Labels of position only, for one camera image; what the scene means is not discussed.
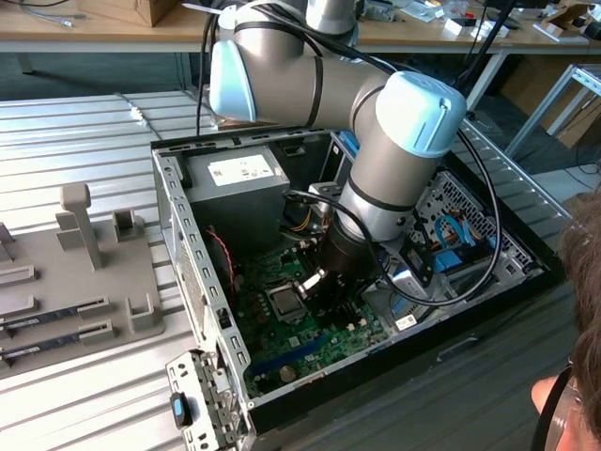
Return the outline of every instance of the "white label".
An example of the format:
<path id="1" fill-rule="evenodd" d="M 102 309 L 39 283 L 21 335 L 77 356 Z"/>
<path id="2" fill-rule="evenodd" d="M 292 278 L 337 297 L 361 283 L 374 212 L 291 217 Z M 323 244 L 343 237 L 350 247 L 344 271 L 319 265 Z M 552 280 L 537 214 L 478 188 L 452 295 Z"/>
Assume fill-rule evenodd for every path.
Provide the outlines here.
<path id="1" fill-rule="evenodd" d="M 25 321 L 15 322 L 14 324 L 9 324 L 7 326 L 7 329 L 19 329 L 20 327 L 23 327 L 23 326 L 30 326 L 32 324 L 38 324 L 38 323 L 39 323 L 39 319 L 37 319 L 37 318 L 27 319 Z"/>
<path id="2" fill-rule="evenodd" d="M 11 352 L 10 354 L 5 354 L 4 358 L 5 359 L 14 359 L 15 357 L 19 357 L 20 355 L 33 354 L 34 352 L 38 352 L 38 351 L 39 351 L 39 347 L 34 346 L 33 348 L 27 348 L 26 350 L 16 350 L 14 352 Z"/>
<path id="3" fill-rule="evenodd" d="M 413 315 L 407 315 L 396 321 L 396 327 L 398 327 L 399 332 L 402 332 L 415 324 L 417 324 L 417 321 Z"/>
<path id="4" fill-rule="evenodd" d="M 273 176 L 273 171 L 263 155 L 211 163 L 208 171 L 217 186 Z"/>

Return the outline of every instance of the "light blue joint cap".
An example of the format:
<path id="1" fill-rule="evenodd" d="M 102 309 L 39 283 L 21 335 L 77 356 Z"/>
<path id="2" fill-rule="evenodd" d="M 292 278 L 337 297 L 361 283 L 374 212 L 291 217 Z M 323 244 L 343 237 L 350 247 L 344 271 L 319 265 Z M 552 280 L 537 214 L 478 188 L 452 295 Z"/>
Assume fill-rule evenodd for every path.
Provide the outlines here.
<path id="1" fill-rule="evenodd" d="M 391 75 L 376 100 L 382 130 L 399 147 L 422 158 L 447 153 L 467 109 L 459 91 L 417 72 Z"/>
<path id="2" fill-rule="evenodd" d="M 208 99 L 218 115 L 256 121 L 253 92 L 244 61 L 233 40 L 217 42 L 213 47 Z"/>

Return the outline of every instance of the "green motherboard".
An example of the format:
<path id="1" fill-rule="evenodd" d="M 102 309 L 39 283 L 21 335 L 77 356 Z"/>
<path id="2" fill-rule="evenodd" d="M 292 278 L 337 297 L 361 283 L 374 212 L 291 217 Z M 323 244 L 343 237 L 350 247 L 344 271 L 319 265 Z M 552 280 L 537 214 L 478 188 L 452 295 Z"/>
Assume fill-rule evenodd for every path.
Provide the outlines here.
<path id="1" fill-rule="evenodd" d="M 237 283 L 234 311 L 251 355 L 251 366 L 244 374 L 251 397 L 310 376 L 388 337 L 366 303 L 355 306 L 361 321 L 343 329 L 320 327 L 308 311 L 296 321 L 278 319 L 270 293 L 311 275 L 296 251 L 290 247 L 249 258 L 239 265 L 243 282 Z"/>

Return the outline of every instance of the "person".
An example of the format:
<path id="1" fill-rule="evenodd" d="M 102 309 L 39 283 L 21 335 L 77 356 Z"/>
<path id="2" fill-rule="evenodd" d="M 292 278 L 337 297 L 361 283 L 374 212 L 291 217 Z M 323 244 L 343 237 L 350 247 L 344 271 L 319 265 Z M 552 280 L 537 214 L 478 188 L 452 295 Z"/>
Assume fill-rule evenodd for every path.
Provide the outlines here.
<path id="1" fill-rule="evenodd" d="M 568 391 L 571 395 L 563 404 L 567 406 L 562 417 L 565 427 L 558 433 L 561 438 L 555 449 L 597 451 L 601 450 L 601 191 L 579 199 L 559 247 L 574 286 L 578 341 L 570 358 L 570 380 L 562 393 L 562 397 Z M 532 402 L 539 414 L 557 379 L 544 379 L 533 386 Z"/>

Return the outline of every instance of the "power supply label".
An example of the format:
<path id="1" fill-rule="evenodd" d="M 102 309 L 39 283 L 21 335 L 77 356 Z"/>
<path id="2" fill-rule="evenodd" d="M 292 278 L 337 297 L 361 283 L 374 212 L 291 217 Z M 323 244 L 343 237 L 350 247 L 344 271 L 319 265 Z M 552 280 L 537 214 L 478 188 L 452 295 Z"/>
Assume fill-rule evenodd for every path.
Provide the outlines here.
<path id="1" fill-rule="evenodd" d="M 273 171 L 263 155 L 214 162 L 208 166 L 208 171 L 217 186 L 273 176 Z"/>

